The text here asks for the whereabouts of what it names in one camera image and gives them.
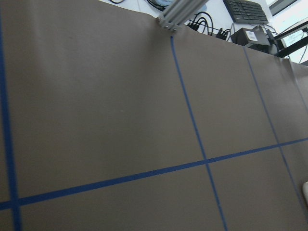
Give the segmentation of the black keyboard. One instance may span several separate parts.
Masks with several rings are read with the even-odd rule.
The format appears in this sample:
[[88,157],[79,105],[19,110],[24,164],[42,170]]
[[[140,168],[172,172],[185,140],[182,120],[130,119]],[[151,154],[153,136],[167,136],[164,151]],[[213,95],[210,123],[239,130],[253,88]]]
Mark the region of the black keyboard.
[[248,0],[223,0],[234,23],[267,24],[268,19],[260,4]]

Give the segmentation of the aluminium frame post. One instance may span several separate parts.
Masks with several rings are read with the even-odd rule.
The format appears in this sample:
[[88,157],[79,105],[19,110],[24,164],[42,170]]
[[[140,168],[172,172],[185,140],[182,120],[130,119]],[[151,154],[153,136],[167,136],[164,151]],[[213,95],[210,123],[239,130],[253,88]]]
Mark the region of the aluminium frame post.
[[157,17],[158,25],[171,32],[178,32],[207,3],[208,0],[174,0]]

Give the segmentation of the black power adapter box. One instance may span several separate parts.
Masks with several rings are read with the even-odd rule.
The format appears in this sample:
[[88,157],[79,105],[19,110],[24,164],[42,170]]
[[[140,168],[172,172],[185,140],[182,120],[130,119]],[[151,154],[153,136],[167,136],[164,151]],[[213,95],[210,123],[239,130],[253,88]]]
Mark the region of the black power adapter box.
[[256,26],[253,29],[241,28],[231,35],[231,40],[233,43],[245,47],[270,45],[263,28],[260,26]]

